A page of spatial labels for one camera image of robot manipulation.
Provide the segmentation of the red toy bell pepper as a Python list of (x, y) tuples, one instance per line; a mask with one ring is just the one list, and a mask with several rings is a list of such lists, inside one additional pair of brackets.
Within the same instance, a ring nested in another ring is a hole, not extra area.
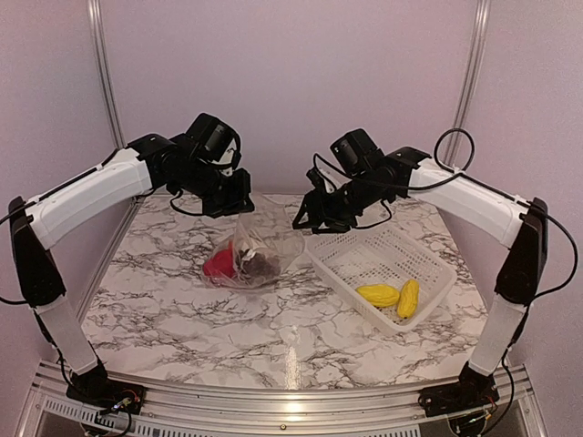
[(203, 265), (208, 278), (232, 278), (235, 275), (232, 249), (222, 249), (212, 255)]

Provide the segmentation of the clear zip top bag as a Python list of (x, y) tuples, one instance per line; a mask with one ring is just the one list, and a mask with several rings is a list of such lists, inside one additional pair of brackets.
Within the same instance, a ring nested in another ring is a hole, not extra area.
[(202, 280), (210, 287), (268, 286), (304, 252), (304, 237), (292, 228), (282, 203), (262, 194), (253, 194), (251, 200), (254, 210), (239, 214), (234, 230), (202, 265)]

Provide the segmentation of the dark red toy grapes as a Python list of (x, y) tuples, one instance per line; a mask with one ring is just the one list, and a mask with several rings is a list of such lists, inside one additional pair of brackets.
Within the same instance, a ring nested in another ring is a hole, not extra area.
[(263, 254), (255, 254), (251, 258), (239, 260), (240, 273), (248, 278), (272, 279), (281, 274), (281, 266), (277, 257), (267, 257)]

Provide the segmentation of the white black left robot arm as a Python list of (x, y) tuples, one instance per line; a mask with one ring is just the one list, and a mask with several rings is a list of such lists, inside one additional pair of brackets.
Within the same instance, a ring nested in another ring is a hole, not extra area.
[(106, 240), (88, 240), (88, 253), (69, 272), (84, 281), (70, 292), (64, 263), (54, 248), (77, 229), (95, 223), (106, 210), (165, 188), (175, 198), (185, 193), (201, 201), (202, 217), (250, 212), (251, 176), (240, 167), (240, 134), (226, 122), (199, 114), (183, 133), (166, 138), (150, 133), (116, 148), (101, 163), (31, 198), (12, 198), (2, 221), (7, 224), (19, 304), (30, 308), (47, 342), (68, 367), (68, 397), (95, 405), (123, 399), (138, 401), (139, 389), (112, 380), (81, 327), (77, 304), (93, 287)]

